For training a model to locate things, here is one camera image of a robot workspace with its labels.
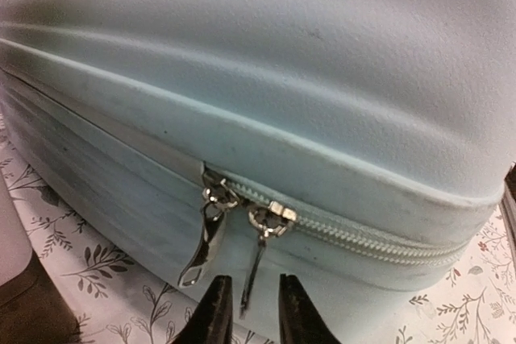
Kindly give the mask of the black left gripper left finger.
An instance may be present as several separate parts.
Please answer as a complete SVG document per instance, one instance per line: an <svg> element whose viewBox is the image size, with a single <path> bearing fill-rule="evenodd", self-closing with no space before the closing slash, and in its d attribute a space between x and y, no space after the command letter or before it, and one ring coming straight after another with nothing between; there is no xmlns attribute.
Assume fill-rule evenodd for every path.
<svg viewBox="0 0 516 344"><path fill-rule="evenodd" d="M233 290L230 276L216 276L173 344L231 343Z"/></svg>

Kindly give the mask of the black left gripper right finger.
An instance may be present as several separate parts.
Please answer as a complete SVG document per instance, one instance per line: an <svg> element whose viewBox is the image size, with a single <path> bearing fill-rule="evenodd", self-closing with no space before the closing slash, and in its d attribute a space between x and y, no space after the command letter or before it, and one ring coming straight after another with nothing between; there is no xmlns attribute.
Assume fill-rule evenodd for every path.
<svg viewBox="0 0 516 344"><path fill-rule="evenodd" d="M340 344L294 275L280 276L279 330L280 343Z"/></svg>

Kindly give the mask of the light blue hard-shell suitcase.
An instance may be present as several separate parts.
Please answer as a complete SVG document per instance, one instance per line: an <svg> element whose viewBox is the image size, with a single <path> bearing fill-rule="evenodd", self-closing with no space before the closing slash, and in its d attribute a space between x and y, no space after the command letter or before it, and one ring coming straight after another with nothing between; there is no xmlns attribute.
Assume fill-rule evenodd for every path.
<svg viewBox="0 0 516 344"><path fill-rule="evenodd" d="M1 0L10 138L91 226L277 336L352 343L463 255L515 158L515 0Z"/></svg>

